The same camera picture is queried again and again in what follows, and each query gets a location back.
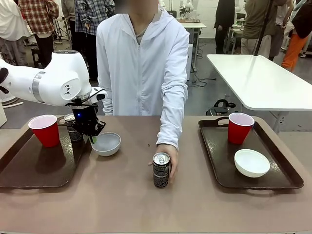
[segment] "gray floor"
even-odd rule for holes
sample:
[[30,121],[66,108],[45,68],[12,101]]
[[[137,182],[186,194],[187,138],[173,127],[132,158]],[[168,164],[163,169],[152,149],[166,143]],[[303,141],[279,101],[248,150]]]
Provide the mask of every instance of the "gray floor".
[[[202,50],[202,58],[197,60],[197,73],[196,76],[199,79],[215,78],[216,80],[205,80],[207,84],[205,87],[194,87],[193,84],[189,84],[189,99],[185,105],[185,115],[205,115],[205,112],[214,105],[214,103],[221,98],[224,98],[224,94],[227,89],[227,85],[221,79],[217,71],[213,68],[210,62],[206,59],[206,54],[215,53],[215,43],[213,40],[205,40],[200,42],[200,49]],[[67,48],[68,45],[58,46],[58,49]],[[275,58],[275,62],[280,64],[284,54],[280,53]],[[312,83],[311,77],[312,59],[300,58],[295,70],[295,74],[304,79],[305,81]],[[204,83],[196,82],[195,84],[204,85]],[[237,104],[237,110],[241,111],[242,106],[240,101],[232,95],[230,101]],[[5,123],[2,128],[20,128],[27,120],[34,116],[43,114],[65,115],[70,112],[69,107],[54,107],[43,105],[39,103],[33,103],[25,101],[23,105],[5,109],[5,113],[8,118],[8,122]],[[270,112],[262,111],[250,111],[243,108],[243,112],[261,117],[267,121],[271,126],[273,125],[275,118]],[[284,124],[281,126],[282,131],[312,131],[312,112],[290,112],[286,117]]]

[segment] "black pole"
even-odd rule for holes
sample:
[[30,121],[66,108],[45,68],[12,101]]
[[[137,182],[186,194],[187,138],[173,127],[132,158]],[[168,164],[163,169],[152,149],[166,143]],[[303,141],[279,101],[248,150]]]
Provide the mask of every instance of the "black pole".
[[267,24],[268,24],[269,19],[270,19],[270,13],[271,13],[272,5],[273,5],[273,0],[270,0],[269,9],[268,9],[267,15],[266,15],[266,17],[264,19],[263,27],[262,27],[262,30],[261,30],[261,33],[260,33],[260,37],[259,37],[259,40],[258,40],[258,45],[257,45],[257,48],[255,49],[255,52],[254,52],[255,56],[258,56],[260,45],[262,43],[262,38],[264,36],[265,28],[267,27]]

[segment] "zipper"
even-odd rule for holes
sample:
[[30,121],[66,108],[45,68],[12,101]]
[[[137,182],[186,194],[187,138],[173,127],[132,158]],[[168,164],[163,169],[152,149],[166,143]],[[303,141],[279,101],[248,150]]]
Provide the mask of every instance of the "zipper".
[[141,83],[142,83],[142,80],[140,79],[141,76],[142,76],[142,72],[141,72],[141,47],[140,45],[138,45],[138,48],[137,48],[137,75],[138,75],[138,87],[137,87],[137,108],[138,108],[138,115],[141,116],[142,113],[141,113]]

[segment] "brown serving tray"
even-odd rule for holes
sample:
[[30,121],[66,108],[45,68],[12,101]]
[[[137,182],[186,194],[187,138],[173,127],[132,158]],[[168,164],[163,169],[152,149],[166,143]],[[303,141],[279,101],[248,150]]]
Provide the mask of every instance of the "brown serving tray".
[[0,188],[55,188],[73,177],[88,139],[71,142],[65,126],[59,126],[61,144],[44,148],[28,129],[0,159]]
[[[302,188],[304,181],[287,161],[285,156],[268,137],[259,123],[255,122],[242,145],[228,142],[228,124],[219,125],[219,121],[198,122],[206,144],[208,156],[217,182],[226,188],[253,190],[280,190]],[[235,167],[234,155],[240,149],[252,149],[262,153],[270,162],[268,173],[259,178],[249,178]]]

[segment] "hand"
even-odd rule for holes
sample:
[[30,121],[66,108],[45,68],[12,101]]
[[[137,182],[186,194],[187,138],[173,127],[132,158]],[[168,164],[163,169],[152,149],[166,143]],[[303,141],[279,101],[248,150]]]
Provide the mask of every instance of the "hand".
[[170,183],[173,183],[176,172],[177,172],[177,150],[172,145],[166,145],[166,144],[160,144],[157,146],[156,154],[157,153],[166,153],[170,157],[170,163],[171,163],[171,170],[170,170],[170,176],[169,181]]
[[284,21],[283,21],[283,28],[286,27],[287,22],[288,22],[288,20],[284,20]]
[[88,29],[88,31],[90,30],[90,25],[88,23],[85,23],[84,26],[86,26],[86,28]]

